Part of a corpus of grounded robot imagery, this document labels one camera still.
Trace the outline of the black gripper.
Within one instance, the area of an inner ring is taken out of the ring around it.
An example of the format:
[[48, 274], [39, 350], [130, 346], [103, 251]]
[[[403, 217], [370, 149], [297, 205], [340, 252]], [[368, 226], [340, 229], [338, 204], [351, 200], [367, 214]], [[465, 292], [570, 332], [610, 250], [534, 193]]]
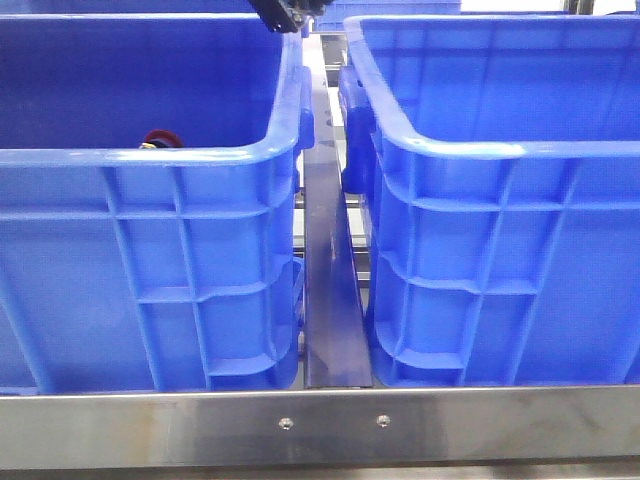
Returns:
[[269, 31], [297, 33], [311, 17], [322, 16], [332, 0], [249, 0]]

